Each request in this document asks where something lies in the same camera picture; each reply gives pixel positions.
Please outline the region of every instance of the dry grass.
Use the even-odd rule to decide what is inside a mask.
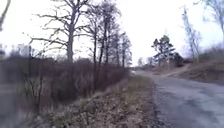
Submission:
[[[130,77],[104,93],[45,110],[25,123],[32,128],[139,128],[158,125],[153,104],[154,84],[147,78]]]
[[[188,71],[181,73],[179,77],[224,85],[224,62],[216,61],[194,65]]]

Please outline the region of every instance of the brown grass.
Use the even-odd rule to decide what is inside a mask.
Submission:
[[[105,93],[43,112],[26,127],[139,128],[156,124],[154,84],[147,78],[130,77]]]
[[[216,83],[224,85],[224,62],[207,62],[200,65],[194,65],[188,71],[179,76],[191,80],[206,83]]]

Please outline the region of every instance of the bare bush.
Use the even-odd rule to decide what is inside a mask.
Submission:
[[[91,96],[97,90],[103,91],[127,73],[126,69],[117,65],[102,66],[99,82],[94,86],[93,63],[85,58],[69,63],[50,58],[13,57],[2,61],[1,65],[8,78],[5,82],[13,80],[22,83],[20,93],[35,112],[46,105],[68,103],[80,97]],[[110,79],[104,79],[104,68],[107,68]],[[73,72],[72,76],[69,76],[68,70]]]
[[[200,58],[202,62],[205,61],[223,61],[224,58],[224,48],[220,47],[221,44],[217,44],[212,46],[211,48],[205,50],[200,54]]]

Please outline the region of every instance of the white sky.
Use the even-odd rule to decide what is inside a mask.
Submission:
[[[12,0],[9,13],[0,33],[3,44],[28,43],[29,38],[22,32],[41,35],[38,25],[41,20],[30,20],[32,14],[43,12],[48,8],[47,0]],[[127,32],[132,43],[133,64],[140,57],[146,58],[155,54],[151,45],[155,38],[167,33],[177,51],[186,56],[187,44],[180,9],[184,4],[189,8],[189,19],[195,29],[201,32],[201,47],[204,49],[222,40],[220,29],[215,23],[203,22],[204,8],[193,6],[196,0],[117,0],[122,12],[122,28]],[[7,0],[0,0],[0,12]]]

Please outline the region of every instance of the asphalt road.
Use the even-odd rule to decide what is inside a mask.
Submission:
[[[224,128],[224,86],[155,76],[159,119],[171,128]]]
[[[16,86],[3,82],[0,67],[0,128],[14,128],[16,117]]]

